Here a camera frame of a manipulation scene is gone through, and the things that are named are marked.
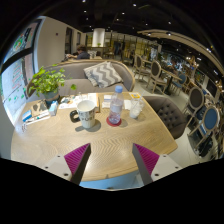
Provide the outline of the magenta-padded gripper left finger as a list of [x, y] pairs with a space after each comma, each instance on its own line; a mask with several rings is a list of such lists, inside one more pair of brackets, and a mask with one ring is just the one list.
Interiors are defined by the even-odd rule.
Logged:
[[55, 156], [43, 166], [43, 169], [76, 185], [79, 185], [90, 154], [91, 144], [87, 143], [66, 155]]

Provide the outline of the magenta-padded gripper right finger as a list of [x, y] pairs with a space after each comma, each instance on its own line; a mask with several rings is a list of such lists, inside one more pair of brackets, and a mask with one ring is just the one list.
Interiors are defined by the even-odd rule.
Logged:
[[139, 173], [144, 185], [159, 180], [182, 169], [167, 154], [158, 155], [155, 152], [133, 144], [132, 154], [136, 160]]

